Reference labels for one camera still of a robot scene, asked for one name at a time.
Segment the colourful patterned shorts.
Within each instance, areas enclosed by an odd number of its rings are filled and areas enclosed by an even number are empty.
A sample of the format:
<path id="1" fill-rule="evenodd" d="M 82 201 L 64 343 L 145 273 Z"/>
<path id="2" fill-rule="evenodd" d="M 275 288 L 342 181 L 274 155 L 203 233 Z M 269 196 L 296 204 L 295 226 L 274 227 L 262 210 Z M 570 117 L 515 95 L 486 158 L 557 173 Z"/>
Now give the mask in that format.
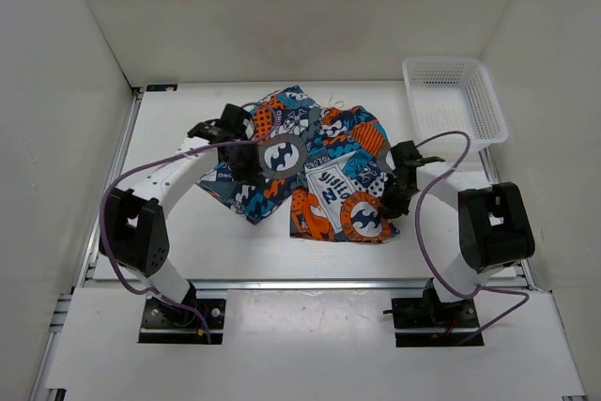
<path id="1" fill-rule="evenodd" d="M 378 209 L 392 173 L 378 119 L 358 105 L 323 107 L 299 86 L 269 94 L 252 109 L 261 175 L 235 179 L 220 162 L 197 185 L 251 224 L 290 204 L 294 238 L 382 243 L 398 230 Z"/>

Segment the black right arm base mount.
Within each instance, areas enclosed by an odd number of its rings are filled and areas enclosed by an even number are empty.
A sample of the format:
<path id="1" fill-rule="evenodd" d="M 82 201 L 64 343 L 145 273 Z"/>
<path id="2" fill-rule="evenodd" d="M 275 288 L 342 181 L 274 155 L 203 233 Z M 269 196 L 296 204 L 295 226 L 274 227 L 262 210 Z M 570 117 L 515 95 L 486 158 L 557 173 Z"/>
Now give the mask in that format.
<path id="1" fill-rule="evenodd" d="M 393 321 L 395 346 L 399 348 L 485 344 L 474 300 L 442 302 L 431 281 L 420 297 L 392 298 L 382 314 Z"/>

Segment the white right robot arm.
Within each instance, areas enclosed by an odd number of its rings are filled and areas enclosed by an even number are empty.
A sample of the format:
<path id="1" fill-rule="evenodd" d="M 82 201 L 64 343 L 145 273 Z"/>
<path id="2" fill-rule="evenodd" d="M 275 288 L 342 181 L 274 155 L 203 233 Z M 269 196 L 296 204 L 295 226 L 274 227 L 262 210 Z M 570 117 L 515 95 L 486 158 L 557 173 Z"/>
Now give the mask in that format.
<path id="1" fill-rule="evenodd" d="M 409 213 L 415 201 L 414 229 L 433 279 L 424 291 L 422 314 L 441 326 L 455 315 L 455 304 L 473 299 L 492 275 L 531 257 L 535 243 L 520 189 L 512 182 L 491 184 L 459 170 L 469 152 L 455 162 L 425 157 L 412 141 L 390 151 L 393 169 L 387 176 L 379 214 L 395 219 Z M 459 254 L 438 270 L 425 248 L 421 209 L 428 195 L 453 208 L 458 220 Z"/>

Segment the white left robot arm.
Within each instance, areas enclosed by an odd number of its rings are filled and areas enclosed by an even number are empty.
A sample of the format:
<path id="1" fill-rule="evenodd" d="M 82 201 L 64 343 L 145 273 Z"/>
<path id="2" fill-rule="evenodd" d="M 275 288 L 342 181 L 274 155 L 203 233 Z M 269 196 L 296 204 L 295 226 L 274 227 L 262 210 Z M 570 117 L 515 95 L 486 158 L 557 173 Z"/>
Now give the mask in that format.
<path id="1" fill-rule="evenodd" d="M 174 155 L 121 174 L 102 197 L 100 253 L 126 290 L 154 297 L 177 326 L 200 314 L 193 284 L 168 258 L 167 217 L 215 157 L 240 164 L 247 178 L 259 175 L 258 144 L 270 135 L 246 106 L 228 104 L 217 120 L 194 125 Z"/>

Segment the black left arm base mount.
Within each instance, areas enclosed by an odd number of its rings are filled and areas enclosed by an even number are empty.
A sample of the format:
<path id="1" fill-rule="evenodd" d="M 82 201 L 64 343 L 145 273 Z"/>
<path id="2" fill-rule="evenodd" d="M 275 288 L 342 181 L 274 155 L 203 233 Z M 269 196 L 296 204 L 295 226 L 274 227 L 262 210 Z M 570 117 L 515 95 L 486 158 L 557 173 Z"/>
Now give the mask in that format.
<path id="1" fill-rule="evenodd" d="M 220 345 L 223 342 L 226 299 L 197 298 L 195 309 L 207 322 L 210 338 L 195 314 L 179 311 L 154 297 L 147 297 L 138 342 L 152 345 Z"/>

